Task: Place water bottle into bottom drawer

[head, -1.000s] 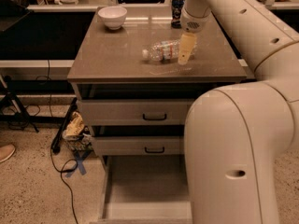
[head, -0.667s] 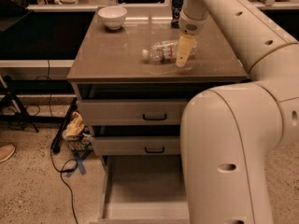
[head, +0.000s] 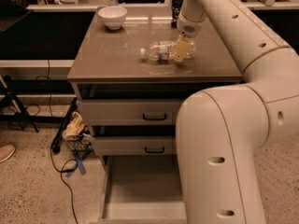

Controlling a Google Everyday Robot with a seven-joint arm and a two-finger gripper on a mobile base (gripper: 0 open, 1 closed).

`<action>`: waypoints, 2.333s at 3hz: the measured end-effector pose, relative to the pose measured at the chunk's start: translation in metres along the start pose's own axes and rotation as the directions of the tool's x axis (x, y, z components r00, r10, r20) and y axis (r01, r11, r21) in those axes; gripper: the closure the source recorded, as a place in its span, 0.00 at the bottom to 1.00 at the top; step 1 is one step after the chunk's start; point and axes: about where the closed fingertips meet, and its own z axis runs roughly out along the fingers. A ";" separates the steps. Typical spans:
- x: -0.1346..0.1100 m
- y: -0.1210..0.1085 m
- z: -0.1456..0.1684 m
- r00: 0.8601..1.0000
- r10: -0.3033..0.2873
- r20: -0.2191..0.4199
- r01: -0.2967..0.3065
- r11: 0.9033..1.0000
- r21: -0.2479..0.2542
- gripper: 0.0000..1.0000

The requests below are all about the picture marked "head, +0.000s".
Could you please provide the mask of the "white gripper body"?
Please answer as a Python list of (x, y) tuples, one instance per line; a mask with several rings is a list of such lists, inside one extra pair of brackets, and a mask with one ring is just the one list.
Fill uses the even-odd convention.
[(185, 38), (195, 38), (200, 33), (206, 20), (206, 13), (202, 13), (195, 21), (186, 18), (183, 13), (178, 16), (177, 29), (181, 36)]

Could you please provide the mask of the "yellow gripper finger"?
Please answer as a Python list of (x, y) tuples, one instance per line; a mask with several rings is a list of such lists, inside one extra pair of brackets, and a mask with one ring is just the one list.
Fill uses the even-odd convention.
[(175, 60), (177, 62), (182, 62), (186, 57), (192, 46), (192, 41), (183, 35), (180, 35), (177, 40), (176, 49), (175, 49)]

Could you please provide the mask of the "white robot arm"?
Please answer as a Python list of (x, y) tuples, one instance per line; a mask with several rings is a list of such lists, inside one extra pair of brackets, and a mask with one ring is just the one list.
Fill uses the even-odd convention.
[(254, 152), (298, 132), (298, 55), (239, 0), (184, 0), (178, 27), (210, 21), (244, 78), (181, 105), (176, 148), (188, 224), (266, 224)]

